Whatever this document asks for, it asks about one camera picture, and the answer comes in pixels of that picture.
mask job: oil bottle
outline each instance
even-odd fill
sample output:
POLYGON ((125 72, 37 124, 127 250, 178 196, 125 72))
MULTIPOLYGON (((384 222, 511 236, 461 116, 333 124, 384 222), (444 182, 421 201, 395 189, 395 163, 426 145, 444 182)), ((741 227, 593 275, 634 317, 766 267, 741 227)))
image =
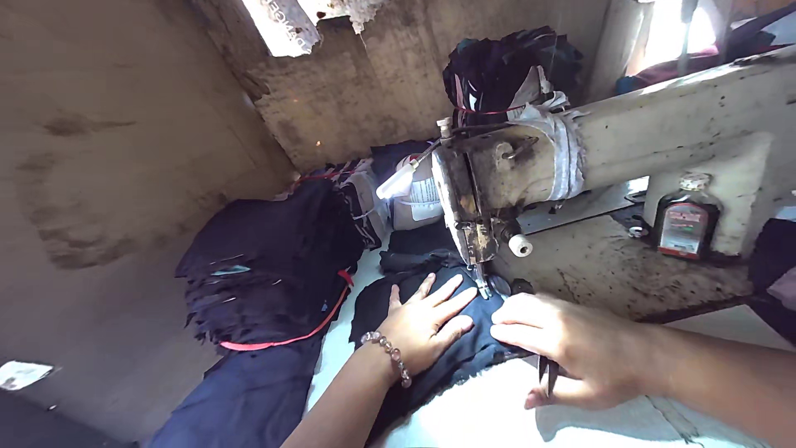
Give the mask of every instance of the oil bottle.
POLYGON ((710 175, 689 173, 680 179, 680 190, 657 204, 654 234, 660 253, 691 260, 703 259, 710 250, 721 202, 705 192, 710 175))

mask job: bottle label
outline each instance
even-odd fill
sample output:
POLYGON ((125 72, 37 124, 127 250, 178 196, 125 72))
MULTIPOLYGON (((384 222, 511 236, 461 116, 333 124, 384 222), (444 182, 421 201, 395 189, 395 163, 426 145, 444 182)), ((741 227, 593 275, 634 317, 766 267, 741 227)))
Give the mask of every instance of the bottle label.
POLYGON ((666 207, 664 213, 658 252, 698 259, 708 225, 708 212, 699 206, 680 202, 666 207))

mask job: beaded bracelet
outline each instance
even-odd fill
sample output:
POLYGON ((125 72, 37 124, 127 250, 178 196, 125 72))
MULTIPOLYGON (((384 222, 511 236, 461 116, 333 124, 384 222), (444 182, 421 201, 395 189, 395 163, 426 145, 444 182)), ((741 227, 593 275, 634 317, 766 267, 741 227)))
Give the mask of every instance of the beaded bracelet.
POLYGON ((406 370, 404 367, 404 361, 400 358, 400 350, 395 348, 390 344, 387 340, 386 336, 382 336, 379 332, 367 332, 362 335, 362 339, 360 340, 362 345, 365 345, 366 342, 373 342, 374 344, 379 344, 381 347, 384 347, 384 351, 387 352, 393 361, 398 363, 398 371, 400 371, 400 385, 404 389, 412 385, 412 377, 409 376, 409 371, 406 370))

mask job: forearm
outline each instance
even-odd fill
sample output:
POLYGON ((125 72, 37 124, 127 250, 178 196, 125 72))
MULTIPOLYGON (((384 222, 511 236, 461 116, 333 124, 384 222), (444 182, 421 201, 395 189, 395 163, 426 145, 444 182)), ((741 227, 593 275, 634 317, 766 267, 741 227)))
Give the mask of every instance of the forearm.
POLYGON ((731 426, 785 446, 796 430, 796 355, 669 328, 651 329, 660 375, 648 385, 731 426))
POLYGON ((390 357, 378 344, 351 355, 282 448, 364 446, 384 395, 397 381, 390 357))

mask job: worn table surface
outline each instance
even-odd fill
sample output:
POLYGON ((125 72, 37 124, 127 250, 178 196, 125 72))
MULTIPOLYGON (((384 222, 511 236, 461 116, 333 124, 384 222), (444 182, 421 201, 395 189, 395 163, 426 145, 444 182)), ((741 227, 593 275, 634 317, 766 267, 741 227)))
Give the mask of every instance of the worn table surface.
POLYGON ((529 238, 531 255, 517 258, 503 247, 491 268, 508 281, 522 277, 538 291, 631 319, 751 293, 745 266, 719 268, 660 255, 609 216, 529 238))

